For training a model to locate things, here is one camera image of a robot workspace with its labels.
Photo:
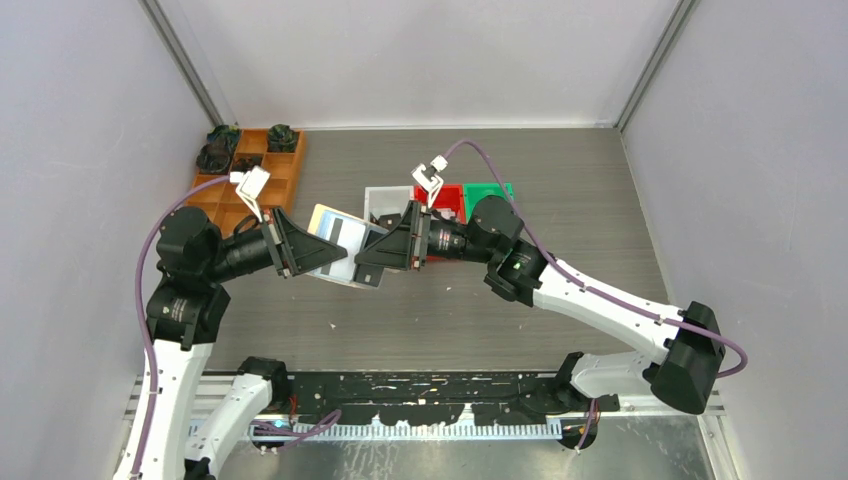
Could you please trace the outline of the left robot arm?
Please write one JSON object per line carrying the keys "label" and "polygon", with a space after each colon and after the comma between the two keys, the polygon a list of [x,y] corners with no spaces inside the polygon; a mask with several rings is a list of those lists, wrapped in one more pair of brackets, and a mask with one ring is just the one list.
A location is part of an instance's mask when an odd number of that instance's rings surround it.
{"label": "left robot arm", "polygon": [[255,228],[223,238],[204,210],[185,206],[157,231],[162,278],[140,314],[146,340],[142,395],[117,479],[215,479],[262,411],[295,410],[284,362],[251,356],[231,390],[190,435],[195,394],[230,303],[225,282],[273,267],[309,273],[346,250],[308,233],[274,207]]}

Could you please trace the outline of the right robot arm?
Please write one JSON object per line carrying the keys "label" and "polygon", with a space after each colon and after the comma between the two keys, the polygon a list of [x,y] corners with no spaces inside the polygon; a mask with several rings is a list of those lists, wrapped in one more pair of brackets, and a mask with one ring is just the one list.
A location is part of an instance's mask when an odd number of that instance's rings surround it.
{"label": "right robot arm", "polygon": [[466,224],[410,201],[355,262],[392,270],[419,269],[429,257],[481,263],[485,284],[503,300],[563,314],[629,345],[629,353],[566,357],[554,387],[567,410],[602,396],[651,393],[678,411],[704,413],[726,355],[714,311],[699,302],[652,302],[593,279],[523,239],[524,228],[496,195],[480,200]]}

